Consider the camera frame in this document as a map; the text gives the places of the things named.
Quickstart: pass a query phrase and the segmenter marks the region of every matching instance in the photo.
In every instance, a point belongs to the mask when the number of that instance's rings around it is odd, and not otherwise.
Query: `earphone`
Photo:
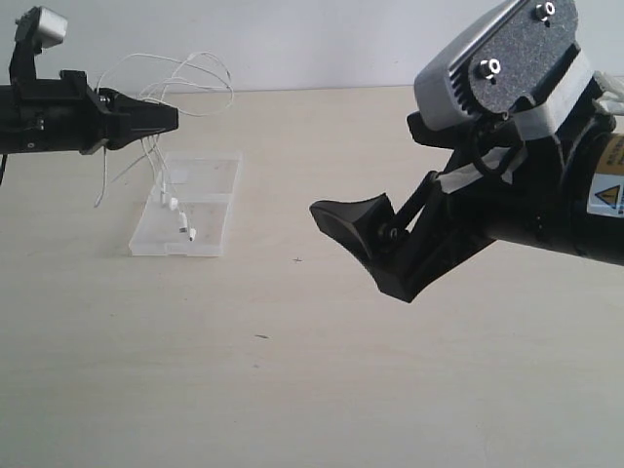
[[[213,63],[215,63],[218,68],[220,68],[222,71],[225,72],[225,78],[223,78],[222,76],[220,76],[218,73],[214,72],[214,71],[210,71],[208,68],[203,67],[203,66],[199,66],[195,63],[192,63],[193,60],[197,59],[197,58],[206,58],[209,59],[210,61],[212,61]],[[123,62],[125,62],[128,59],[133,59],[133,58],[144,58],[144,59],[157,59],[157,60],[163,60],[163,61],[168,61],[168,62],[172,62],[172,63],[177,63],[178,67],[174,70],[174,72],[171,74],[171,76],[169,78],[166,78],[160,82],[157,83],[152,83],[148,86],[146,86],[139,94],[138,94],[138,98],[141,100],[146,100],[146,101],[150,101],[150,102],[160,102],[166,105],[171,105],[169,103],[167,103],[165,101],[165,96],[167,95],[167,91],[169,89],[170,86],[172,85],[180,85],[180,86],[186,86],[186,87],[190,87],[196,90],[200,90],[200,91],[208,91],[208,92],[223,92],[223,91],[227,91],[229,93],[229,100],[228,102],[225,104],[225,106],[223,106],[222,108],[218,109],[217,111],[214,112],[208,112],[208,113],[194,113],[194,112],[190,112],[181,108],[177,108],[178,112],[182,115],[186,115],[189,117],[208,117],[211,115],[216,115],[219,113],[222,113],[224,111],[226,111],[227,109],[229,109],[233,103],[234,103],[234,97],[235,97],[235,93],[234,93],[234,89],[232,88],[231,85],[231,81],[232,81],[232,76],[231,73],[229,71],[229,69],[227,68],[227,66],[225,66],[225,64],[223,63],[223,61],[217,57],[216,55],[210,53],[210,52],[196,52],[193,54],[190,54],[185,60],[179,60],[176,58],[169,58],[169,57],[162,57],[162,56],[155,56],[155,55],[151,55],[151,54],[143,54],[143,53],[139,53],[139,54],[130,54],[128,56],[125,56],[124,58],[122,58],[121,60],[119,60],[117,63],[115,63],[112,67],[110,67],[108,70],[104,71],[99,79],[97,80],[97,85],[96,85],[96,92],[99,90],[99,88],[101,87],[104,78],[108,75],[110,75],[111,73],[113,73]],[[215,78],[220,85],[222,86],[209,86],[209,85],[199,85],[197,83],[194,83],[182,76],[179,76],[179,72],[184,68],[184,67],[189,67],[189,68],[193,68],[199,71],[202,71],[204,73],[206,73],[207,75]],[[158,97],[155,97],[155,95],[157,95],[158,91],[161,90],[160,95]],[[123,171],[121,171],[118,175],[116,175],[114,178],[112,178],[112,180],[108,181],[108,164],[107,164],[107,153],[106,153],[106,149],[104,148],[103,150],[103,183],[102,183],[102,189],[101,192],[99,194],[99,196],[97,197],[96,203],[95,203],[95,208],[98,208],[101,205],[101,202],[103,201],[103,199],[106,196],[106,191],[107,188],[115,183],[117,180],[119,180],[121,177],[123,177],[125,174],[127,174],[133,167],[135,167],[140,161],[142,161],[143,159],[147,159],[149,161],[149,164],[152,168],[152,174],[153,174],[153,178],[154,178],[154,183],[157,183],[157,180],[159,180],[160,178],[160,203],[163,209],[168,209],[171,210],[172,212],[177,212],[178,213],[178,230],[180,233],[185,233],[188,234],[188,239],[189,241],[194,241],[197,238],[197,229],[192,225],[191,220],[189,219],[189,214],[188,214],[188,210],[184,207],[184,204],[180,202],[179,197],[176,194],[176,189],[174,187],[174,185],[172,184],[171,181],[171,177],[169,174],[169,168],[167,167],[167,163],[165,161],[165,158],[162,155],[162,152],[160,150],[160,146],[159,146],[159,139],[160,136],[151,136],[148,137],[146,139],[143,139],[141,141],[141,145],[142,145],[142,149],[143,149],[143,154],[141,156],[139,156],[137,159],[135,159],[131,165],[129,165],[126,169],[124,169]],[[149,143],[151,145],[151,147],[148,149],[147,148],[147,144]],[[156,164],[154,164],[154,161],[152,161],[151,156],[155,155],[156,156]],[[169,186],[171,187],[171,192],[170,190],[168,190],[168,180],[169,180]]]

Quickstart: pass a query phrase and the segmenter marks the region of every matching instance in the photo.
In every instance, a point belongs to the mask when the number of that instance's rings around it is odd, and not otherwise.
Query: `clear plastic box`
[[[132,255],[222,256],[242,154],[173,152],[165,161],[166,173],[158,175],[130,241]],[[186,213],[189,228],[197,230],[192,242],[179,232],[178,211],[162,204],[163,177],[170,182],[167,191]]]

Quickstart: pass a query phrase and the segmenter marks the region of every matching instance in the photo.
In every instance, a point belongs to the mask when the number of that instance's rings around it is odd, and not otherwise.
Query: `table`
[[[220,97],[176,97],[187,107]],[[624,270],[497,243],[412,305],[308,206],[387,191],[409,88],[247,93],[169,150],[242,150],[223,258],[133,258],[141,166],[9,160],[0,189],[0,467],[609,467],[624,463]],[[137,155],[111,156],[112,170]]]

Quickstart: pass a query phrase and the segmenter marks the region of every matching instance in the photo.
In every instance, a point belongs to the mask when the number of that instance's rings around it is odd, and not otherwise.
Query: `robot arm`
[[[92,90],[83,71],[57,80],[37,78],[35,57],[64,41],[67,20],[37,7],[17,20],[11,84],[0,86],[0,181],[6,155],[121,149],[138,139],[176,130],[175,108],[143,102],[115,90]]]
[[[383,293],[413,301],[503,240],[624,264],[624,136],[576,43],[573,0],[507,0],[416,78],[414,140],[452,149],[395,212],[380,195],[311,207]],[[410,223],[416,218],[412,231]]]

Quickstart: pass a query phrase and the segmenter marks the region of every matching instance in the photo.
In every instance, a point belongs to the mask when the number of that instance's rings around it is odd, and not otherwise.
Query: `bolt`
[[[537,13],[537,17],[540,21],[547,21],[549,17],[557,12],[557,9],[555,8],[555,4],[553,2],[546,2],[544,4],[537,5],[535,12]]]
[[[500,66],[500,61],[498,61],[496,58],[482,60],[479,64],[479,72],[481,73],[481,76],[483,76],[487,80],[491,80],[501,71],[502,67]]]

